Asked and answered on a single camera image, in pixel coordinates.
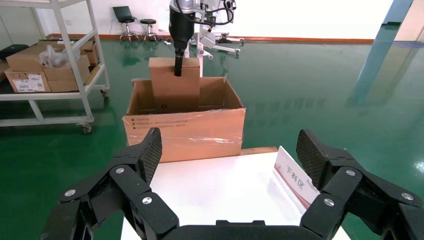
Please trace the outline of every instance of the red baseboard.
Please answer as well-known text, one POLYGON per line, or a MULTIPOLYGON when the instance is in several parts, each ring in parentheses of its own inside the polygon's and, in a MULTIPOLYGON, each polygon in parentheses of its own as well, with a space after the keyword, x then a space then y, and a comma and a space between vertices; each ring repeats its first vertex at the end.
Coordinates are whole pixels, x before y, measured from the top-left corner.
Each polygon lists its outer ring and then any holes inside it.
MULTIPOLYGON (((49 34, 46 38, 60 38, 60 33, 49 34)), ((119 34, 99 34, 101 39, 119 39, 119 34)), ((84 34, 69 34, 72 39, 84 37, 84 34)), ((159 35, 161 38, 170 38, 170 35, 159 35)), ((270 36, 231 36, 231 38, 244 38, 247 41, 264 42, 313 42, 313 43, 349 43, 349 44, 372 44, 374 39, 345 39, 345 38, 302 38, 302 37, 270 37, 270 36)))

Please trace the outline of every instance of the small cardboard box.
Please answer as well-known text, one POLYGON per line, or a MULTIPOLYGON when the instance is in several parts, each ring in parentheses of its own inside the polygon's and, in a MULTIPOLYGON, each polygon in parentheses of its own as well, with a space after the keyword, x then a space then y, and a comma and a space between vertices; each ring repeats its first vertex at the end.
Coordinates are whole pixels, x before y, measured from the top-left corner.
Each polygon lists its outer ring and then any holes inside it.
POLYGON ((40 64, 40 53, 45 50, 45 45, 35 44, 6 57, 6 61, 12 71, 42 72, 43 66, 40 64))
POLYGON ((198 111, 157 114, 152 81, 135 80, 127 115, 128 144, 160 128, 161 163, 240 154, 246 109, 224 77, 201 77, 198 111))
MULTIPOLYGON (((56 49, 57 52, 65 49, 65 43, 63 40, 40 40, 37 44, 41 45, 51 45, 56 49)), ((84 43, 79 50, 81 51, 81 55, 87 55, 88 60, 91 66, 96 66, 99 63, 99 57, 97 54, 96 41, 88 40, 84 43)))
MULTIPOLYGON (((85 83, 90 76, 90 62, 87 55, 81 55, 76 62, 82 82, 85 83)), ((77 80, 70 65, 56 68, 44 68, 48 85, 53 93, 78 91, 77 80)))
POLYGON ((43 71, 12 71, 5 72, 15 93, 48 93, 50 89, 43 71))
POLYGON ((175 58, 151 57, 148 62, 151 83, 159 113, 178 113, 199 109, 199 59, 184 58, 182 75, 175 76, 175 58))

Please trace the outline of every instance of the stool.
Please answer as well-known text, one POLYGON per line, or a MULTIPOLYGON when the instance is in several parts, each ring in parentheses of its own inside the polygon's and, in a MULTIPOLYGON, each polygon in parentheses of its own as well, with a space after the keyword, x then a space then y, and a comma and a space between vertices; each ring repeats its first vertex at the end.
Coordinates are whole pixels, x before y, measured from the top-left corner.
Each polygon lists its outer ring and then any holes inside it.
POLYGON ((147 24, 147 32, 144 32, 142 36, 144 36, 144 40, 146 40, 146 37, 153 37, 155 41, 159 39, 158 35, 152 31, 152 25, 156 24, 156 20, 154 19, 141 19, 141 24, 147 24))
POLYGON ((136 21, 136 18, 133 17, 131 19, 120 19, 118 20, 121 24, 125 24, 126 26, 126 31, 123 32, 121 34, 121 36, 119 37, 119 40, 122 41, 123 39, 125 40, 125 37, 128 37, 129 43, 131 43, 133 37, 135 37, 137 39, 137 41, 140 41, 139 36, 137 36, 137 34, 133 31, 130 31, 130 28, 128 27, 129 23, 133 23, 136 21))

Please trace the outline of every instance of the metal shelf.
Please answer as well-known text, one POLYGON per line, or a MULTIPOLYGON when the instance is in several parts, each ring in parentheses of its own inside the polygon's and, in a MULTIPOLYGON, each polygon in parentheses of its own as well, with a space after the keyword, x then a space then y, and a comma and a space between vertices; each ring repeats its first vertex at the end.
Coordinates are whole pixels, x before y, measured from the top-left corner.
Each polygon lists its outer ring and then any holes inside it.
POLYGON ((94 18, 93 5, 91 0, 0 0, 0 6, 7 7, 24 7, 24 8, 40 8, 40 9, 53 9, 54 16, 60 29, 66 52, 69 57, 69 63, 72 66, 72 71, 75 75, 76 84, 78 85, 78 92, 39 92, 39 93, 10 93, 0 94, 0 101, 28 101, 36 118, 21 118, 21 119, 0 119, 0 127, 6 126, 29 126, 29 125, 45 125, 45 124, 77 124, 91 130, 90 123, 94 121, 94 117, 87 99, 87 95, 91 90, 108 90, 110 88, 108 72, 105 66, 105 59, 103 56, 102 47, 100 44, 99 33, 97 30, 96 21, 94 18), (86 2, 92 30, 87 33, 80 40, 71 44, 68 32, 65 26, 65 21, 62 16, 61 8, 86 2), (100 58, 99 65, 94 68, 92 72, 94 76, 88 85, 84 85, 80 71, 78 69, 77 61, 73 55, 73 50, 79 49, 84 43, 95 38, 97 53, 100 58), (104 73, 105 84, 96 85, 97 80, 104 73), (86 116, 68 116, 68 117, 47 117, 44 118, 43 114, 37 105, 37 100, 60 100, 60 99, 81 99, 84 105, 86 116))

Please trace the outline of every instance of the caster wheel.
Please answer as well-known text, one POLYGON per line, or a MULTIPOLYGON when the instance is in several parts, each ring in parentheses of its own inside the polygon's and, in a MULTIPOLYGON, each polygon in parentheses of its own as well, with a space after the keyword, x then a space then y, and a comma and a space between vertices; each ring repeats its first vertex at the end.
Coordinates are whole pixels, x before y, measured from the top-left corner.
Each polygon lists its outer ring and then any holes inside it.
POLYGON ((84 134, 88 135, 92 133, 92 126, 90 124, 86 124, 82 126, 82 131, 84 134))
POLYGON ((107 91, 105 91, 105 90, 100 90, 100 92, 101 92, 101 95, 103 96, 103 98, 105 98, 105 99, 109 98, 109 96, 108 96, 108 92, 107 92, 107 91))

